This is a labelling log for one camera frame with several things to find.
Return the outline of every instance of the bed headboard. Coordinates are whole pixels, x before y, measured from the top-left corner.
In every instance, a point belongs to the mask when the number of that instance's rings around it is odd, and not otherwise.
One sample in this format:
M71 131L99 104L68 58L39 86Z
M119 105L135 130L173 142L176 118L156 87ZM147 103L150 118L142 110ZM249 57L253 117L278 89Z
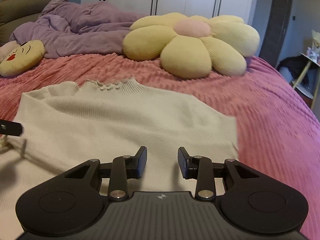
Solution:
M6 0L0 2L0 45L23 23L35 22L51 0Z

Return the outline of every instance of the ribbed pink blanket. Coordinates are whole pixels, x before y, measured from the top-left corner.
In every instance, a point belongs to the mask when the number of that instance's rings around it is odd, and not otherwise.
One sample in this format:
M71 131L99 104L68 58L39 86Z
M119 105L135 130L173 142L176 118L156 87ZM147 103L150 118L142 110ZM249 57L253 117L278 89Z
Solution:
M320 124L281 75L254 57L242 77L212 72L180 80L159 61L135 62L116 54L43 59L16 78L0 78L0 118L12 120L21 93L63 81L108 83L130 78L147 86L192 94L217 111L237 118L240 161L305 195L309 215L302 233L320 239Z

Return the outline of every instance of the lavender plush blanket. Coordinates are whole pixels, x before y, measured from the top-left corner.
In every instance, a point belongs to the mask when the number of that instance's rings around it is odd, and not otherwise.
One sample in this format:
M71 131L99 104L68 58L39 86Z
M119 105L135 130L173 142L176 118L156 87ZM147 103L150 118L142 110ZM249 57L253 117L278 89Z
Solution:
M20 25L10 41L23 44L40 40L46 58L74 54L122 53L123 38L139 14L123 12L106 2L77 4L52 0L36 22Z

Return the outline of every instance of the white sweater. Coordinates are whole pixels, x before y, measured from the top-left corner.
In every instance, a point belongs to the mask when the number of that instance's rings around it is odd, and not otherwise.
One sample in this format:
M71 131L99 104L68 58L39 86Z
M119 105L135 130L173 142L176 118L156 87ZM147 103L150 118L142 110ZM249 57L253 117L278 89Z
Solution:
M179 147L213 162L237 159L234 117L191 95L142 86L134 79L109 85L87 81L81 88L64 82L24 93L14 121L23 124L24 133L9 137L15 150L0 155L0 169L5 170L0 176L9 178L6 187L0 186L1 240L19 234L10 235L8 226L19 228L14 205L24 191L89 159L112 162L146 146L143 177L129 180L129 190L192 193L196 181L182 178ZM107 184L101 193L107 192ZM218 193L223 193L221 185Z

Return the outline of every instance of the yellow flower pillow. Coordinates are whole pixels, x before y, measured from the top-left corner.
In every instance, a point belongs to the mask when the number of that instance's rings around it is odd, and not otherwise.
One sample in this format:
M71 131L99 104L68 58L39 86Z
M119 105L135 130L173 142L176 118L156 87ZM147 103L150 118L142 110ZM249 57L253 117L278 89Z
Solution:
M11 51L0 64L0 75L11 77L32 68L44 56L45 50L41 41L28 41Z
M211 19L180 13L147 16L130 30L123 41L129 59L160 57L164 70L185 79L205 77L212 68L240 76L247 68L244 58L253 56L260 44L258 32L231 15Z

